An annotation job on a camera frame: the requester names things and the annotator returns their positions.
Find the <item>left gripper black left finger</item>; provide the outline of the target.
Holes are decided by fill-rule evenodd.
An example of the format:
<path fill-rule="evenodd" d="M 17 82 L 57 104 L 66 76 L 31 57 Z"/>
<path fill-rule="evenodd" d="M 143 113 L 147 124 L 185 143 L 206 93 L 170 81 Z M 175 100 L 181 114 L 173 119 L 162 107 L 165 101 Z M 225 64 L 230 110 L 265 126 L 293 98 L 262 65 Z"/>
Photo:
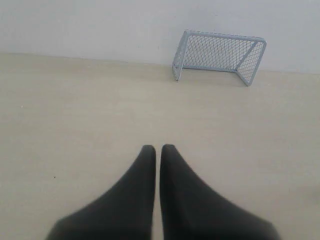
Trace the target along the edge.
<path fill-rule="evenodd" d="M 102 196 L 58 220 L 48 240 L 150 240 L 156 150 L 144 145 L 126 173 Z"/>

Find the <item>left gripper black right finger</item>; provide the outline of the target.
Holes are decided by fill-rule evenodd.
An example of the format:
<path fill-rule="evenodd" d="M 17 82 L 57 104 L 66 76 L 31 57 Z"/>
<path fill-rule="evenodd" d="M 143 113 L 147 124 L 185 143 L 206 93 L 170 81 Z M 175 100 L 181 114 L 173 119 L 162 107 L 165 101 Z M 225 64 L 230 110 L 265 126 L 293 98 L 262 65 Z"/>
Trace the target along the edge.
<path fill-rule="evenodd" d="M 207 185 L 173 144 L 161 150 L 159 177 L 165 240 L 278 240 L 272 223 Z"/>

